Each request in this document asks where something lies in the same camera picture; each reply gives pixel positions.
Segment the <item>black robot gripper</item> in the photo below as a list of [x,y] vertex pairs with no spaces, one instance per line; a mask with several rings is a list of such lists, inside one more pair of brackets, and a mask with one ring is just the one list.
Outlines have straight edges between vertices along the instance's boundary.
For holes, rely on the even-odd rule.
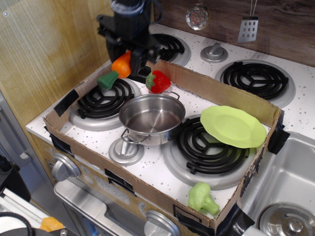
[[147,61],[159,60],[159,45],[149,33],[151,11],[141,10],[135,15],[114,13],[114,16],[98,15],[98,33],[106,38],[111,62],[131,51],[131,76],[137,76]]

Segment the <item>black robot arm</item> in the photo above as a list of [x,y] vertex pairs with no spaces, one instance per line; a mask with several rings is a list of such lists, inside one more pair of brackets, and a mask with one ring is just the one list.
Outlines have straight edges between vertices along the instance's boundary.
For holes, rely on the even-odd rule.
[[131,75],[137,76],[148,61],[159,60],[159,43],[149,32],[153,22],[152,7],[158,9],[162,19],[162,8],[157,0],[112,0],[113,16],[98,15],[98,33],[106,38],[106,47],[111,61],[115,61],[127,50],[131,51]]

